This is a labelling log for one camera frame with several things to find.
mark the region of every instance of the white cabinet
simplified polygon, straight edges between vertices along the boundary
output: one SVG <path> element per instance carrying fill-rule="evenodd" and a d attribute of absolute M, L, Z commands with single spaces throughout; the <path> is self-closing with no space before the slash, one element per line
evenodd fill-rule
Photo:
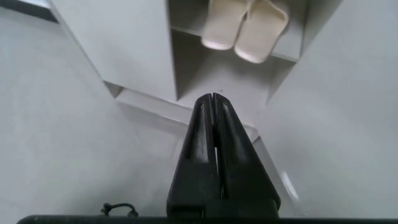
<path fill-rule="evenodd" d="M 220 93 L 306 216 L 397 217 L 398 3 L 290 2 L 260 65 L 201 46 L 204 0 L 51 5 L 116 100 L 188 124 L 199 96 Z"/>

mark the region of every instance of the white slipper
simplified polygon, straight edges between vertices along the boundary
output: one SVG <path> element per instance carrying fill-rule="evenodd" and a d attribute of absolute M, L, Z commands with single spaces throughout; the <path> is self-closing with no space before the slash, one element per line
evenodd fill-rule
<path fill-rule="evenodd" d="M 248 11 L 248 2 L 248 0 L 210 0 L 209 13 L 201 36 L 202 44 L 216 50 L 232 48 L 243 17 Z"/>
<path fill-rule="evenodd" d="M 235 53 L 252 63 L 264 62 L 288 21 L 289 7 L 284 0 L 254 1 L 235 43 Z"/>

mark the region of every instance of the black cable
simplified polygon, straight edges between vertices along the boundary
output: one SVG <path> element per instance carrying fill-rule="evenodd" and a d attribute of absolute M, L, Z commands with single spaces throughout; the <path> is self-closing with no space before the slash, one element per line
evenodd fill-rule
<path fill-rule="evenodd" d="M 132 206 L 129 203 L 119 203 L 116 205 L 111 205 L 110 203 L 105 203 L 103 208 L 101 209 L 101 212 L 104 213 L 105 216 L 109 216 L 109 212 L 114 209 L 114 208 L 120 208 L 120 207 L 129 207 L 131 208 L 131 211 L 127 214 L 127 217 L 138 217 L 138 212 L 136 212 L 136 209 L 134 206 Z"/>

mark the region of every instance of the cabinet door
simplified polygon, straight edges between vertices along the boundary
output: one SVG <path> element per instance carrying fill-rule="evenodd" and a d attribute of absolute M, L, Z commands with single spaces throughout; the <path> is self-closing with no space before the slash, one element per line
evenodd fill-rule
<path fill-rule="evenodd" d="M 342 1 L 261 114 L 308 217 L 398 218 L 397 11 L 394 0 Z"/>
<path fill-rule="evenodd" d="M 176 100 L 166 0 L 50 0 L 107 82 Z"/>

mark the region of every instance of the floor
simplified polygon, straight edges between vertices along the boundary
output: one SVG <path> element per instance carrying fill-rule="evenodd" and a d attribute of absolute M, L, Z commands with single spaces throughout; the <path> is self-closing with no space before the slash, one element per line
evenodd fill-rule
<path fill-rule="evenodd" d="M 118 105 L 58 24 L 0 7 L 0 30 L 3 223 L 31 214 L 98 215 L 105 202 L 165 216 L 183 134 L 146 125 Z M 265 150 L 259 155 L 266 160 Z M 300 216 L 272 176 L 280 215 Z"/>

